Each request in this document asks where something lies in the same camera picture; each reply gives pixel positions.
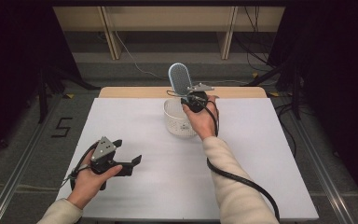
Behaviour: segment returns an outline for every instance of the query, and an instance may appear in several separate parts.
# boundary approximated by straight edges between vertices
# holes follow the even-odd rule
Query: white table
[[[106,136],[123,140],[116,161],[143,155],[132,176],[114,177],[84,209],[109,220],[218,220],[213,182],[198,137],[179,138],[164,124],[163,98],[97,98],[67,174]],[[314,220],[316,210],[268,98],[217,99],[219,137],[255,183],[275,199],[282,221]],[[58,199],[69,195],[69,184]]]

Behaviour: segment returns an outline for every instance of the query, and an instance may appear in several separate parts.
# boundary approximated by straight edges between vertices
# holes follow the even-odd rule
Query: forearm
[[[251,180],[224,141],[208,137],[203,147],[213,166]],[[257,190],[215,173],[212,178],[221,223],[278,223]]]
[[[83,210],[79,209],[65,199],[60,199],[53,203],[48,211],[43,215],[38,224],[73,224],[83,215]]]

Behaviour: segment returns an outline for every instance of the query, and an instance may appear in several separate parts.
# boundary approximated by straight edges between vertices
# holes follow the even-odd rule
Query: white basket
[[[165,126],[170,133],[180,137],[196,135],[191,127],[190,120],[182,109],[180,99],[174,98],[164,103]]]

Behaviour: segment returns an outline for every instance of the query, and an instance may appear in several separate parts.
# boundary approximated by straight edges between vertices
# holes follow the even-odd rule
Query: person's left hand
[[[82,164],[90,165],[93,152],[94,150],[87,154]],[[101,175],[94,174],[90,168],[80,171],[77,175],[75,188],[66,200],[76,207],[83,209],[97,195],[101,185],[109,178],[118,174],[122,168],[122,165],[114,166]]]

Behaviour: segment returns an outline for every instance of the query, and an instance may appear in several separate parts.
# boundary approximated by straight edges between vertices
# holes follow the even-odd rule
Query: hand
[[[216,97],[208,95],[208,101],[216,104]],[[216,120],[218,120],[219,111],[211,102],[209,102],[206,107],[211,110]],[[201,110],[199,113],[194,113],[187,105],[182,105],[182,107],[190,120],[191,127],[193,127],[193,130],[199,135],[202,141],[207,137],[216,136],[213,119],[205,109]]]
[[[94,150],[87,154],[82,164],[90,165],[93,152]],[[76,207],[83,209],[97,195],[101,185],[109,178],[118,174],[122,168],[122,165],[114,166],[101,175],[94,174],[90,168],[80,171],[77,175],[75,188],[66,200]]]

